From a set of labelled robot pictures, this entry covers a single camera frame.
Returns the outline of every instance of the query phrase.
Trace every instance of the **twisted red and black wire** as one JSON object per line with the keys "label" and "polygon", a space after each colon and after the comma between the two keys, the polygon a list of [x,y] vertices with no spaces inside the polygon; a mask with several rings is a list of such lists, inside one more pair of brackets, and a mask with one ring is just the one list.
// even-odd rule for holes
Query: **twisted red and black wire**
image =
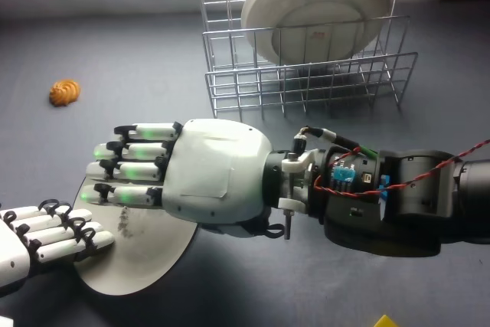
{"label": "twisted red and black wire", "polygon": [[[406,188],[409,185],[412,185],[415,181],[420,181],[420,180],[423,180],[425,178],[430,177],[431,175],[434,175],[441,168],[445,168],[447,165],[453,163],[455,160],[460,159],[462,157],[465,157],[465,156],[473,153],[475,150],[480,149],[481,147],[483,147],[485,145],[488,145],[489,143],[490,143],[490,139],[487,139],[487,140],[485,140],[483,142],[480,142],[478,145],[473,146],[468,151],[461,152],[459,155],[453,156],[452,158],[450,158],[450,159],[448,159],[446,161],[443,161],[443,162],[439,163],[437,166],[435,166],[434,168],[430,169],[428,172],[424,172],[423,174],[420,174],[420,175],[416,176],[412,180],[406,181],[406,182],[401,183],[401,184],[390,185],[390,186],[388,186],[386,188],[379,188],[379,189],[376,189],[376,190],[373,190],[373,191],[363,191],[362,193],[348,193],[346,191],[334,191],[333,189],[319,186],[319,183],[322,180],[321,175],[319,175],[317,177],[317,179],[315,180],[315,182],[313,184],[313,188],[316,191],[327,191],[331,195],[344,195],[346,197],[351,197],[351,198],[359,198],[359,197],[361,197],[363,195],[380,195],[384,191],[397,191],[397,190],[400,190],[400,189],[404,189],[404,188]],[[338,161],[340,161],[342,159],[345,159],[346,157],[349,157],[350,155],[357,155],[360,151],[361,151],[361,147],[357,147],[357,148],[353,149],[352,151],[350,151],[350,152],[342,155],[338,159],[334,160],[333,163],[330,164],[328,167],[331,168]]]}

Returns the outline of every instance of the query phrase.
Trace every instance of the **plate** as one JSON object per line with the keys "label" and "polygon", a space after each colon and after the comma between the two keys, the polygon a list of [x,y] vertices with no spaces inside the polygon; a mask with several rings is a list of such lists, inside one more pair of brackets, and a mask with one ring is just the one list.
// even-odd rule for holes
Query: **plate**
{"label": "plate", "polygon": [[[95,183],[86,178],[82,187]],[[75,263],[81,279],[106,295],[136,293],[162,278],[184,254],[198,227],[163,210],[90,204],[78,194],[74,207],[91,211],[93,220],[116,238],[108,253]]]}
{"label": "plate", "polygon": [[[382,20],[368,20],[389,11],[390,0],[246,0],[241,22],[244,29],[283,28],[257,31],[255,40],[246,35],[268,61],[304,64],[348,59],[381,31]],[[350,23],[325,25],[332,22]]]}

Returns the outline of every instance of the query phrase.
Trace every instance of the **metal wire rack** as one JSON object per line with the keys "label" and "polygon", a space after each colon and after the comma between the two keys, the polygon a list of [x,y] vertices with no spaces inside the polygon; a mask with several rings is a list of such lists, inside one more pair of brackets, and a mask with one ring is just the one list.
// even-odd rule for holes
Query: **metal wire rack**
{"label": "metal wire rack", "polygon": [[[417,53],[402,53],[410,18],[395,16],[392,0],[390,15],[363,21],[336,22],[284,28],[240,28],[240,13],[245,0],[201,0],[203,43],[208,73],[207,91],[214,117],[219,112],[259,108],[264,117],[268,106],[287,107],[300,104],[305,113],[312,104],[323,103],[331,109],[338,101],[366,100],[373,106],[377,97],[389,93],[400,104],[407,89]],[[381,32],[366,48],[347,60],[332,60],[330,51],[336,32],[352,30],[352,50],[357,50],[357,33],[369,22],[378,22]],[[318,63],[306,63],[308,39],[305,37],[303,63],[285,65],[280,44],[288,32],[311,34],[327,28],[325,53]],[[268,32],[279,38],[279,63],[265,60],[250,40]]]}

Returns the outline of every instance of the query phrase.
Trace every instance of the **robotic arm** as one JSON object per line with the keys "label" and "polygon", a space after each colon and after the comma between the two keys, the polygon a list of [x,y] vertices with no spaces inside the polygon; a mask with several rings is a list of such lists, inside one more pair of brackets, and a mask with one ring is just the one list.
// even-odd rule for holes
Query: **robotic arm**
{"label": "robotic arm", "polygon": [[[294,137],[291,150],[273,151],[253,127],[219,119],[119,126],[114,133],[94,150],[86,175],[96,184],[80,189],[82,201],[164,210],[235,237],[289,239],[293,215],[305,214],[343,247],[394,257],[434,256],[455,241],[490,244],[490,160],[461,159],[490,140],[453,156],[373,152],[311,127]],[[305,150],[307,135],[333,146]],[[272,208],[283,211],[284,225],[269,223]],[[55,200],[0,212],[8,250],[0,286],[9,291],[43,263],[107,249],[112,234],[87,212]]]}

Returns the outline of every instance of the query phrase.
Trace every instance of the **yellow object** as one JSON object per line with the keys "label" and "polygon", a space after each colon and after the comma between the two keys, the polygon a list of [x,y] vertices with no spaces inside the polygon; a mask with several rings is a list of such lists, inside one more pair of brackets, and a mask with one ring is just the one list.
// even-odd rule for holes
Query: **yellow object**
{"label": "yellow object", "polygon": [[55,106],[66,106],[77,101],[80,95],[80,86],[74,80],[60,80],[56,82],[49,93],[49,100]]}
{"label": "yellow object", "polygon": [[393,322],[388,316],[382,316],[379,321],[374,325],[374,327],[398,327],[398,325]]}

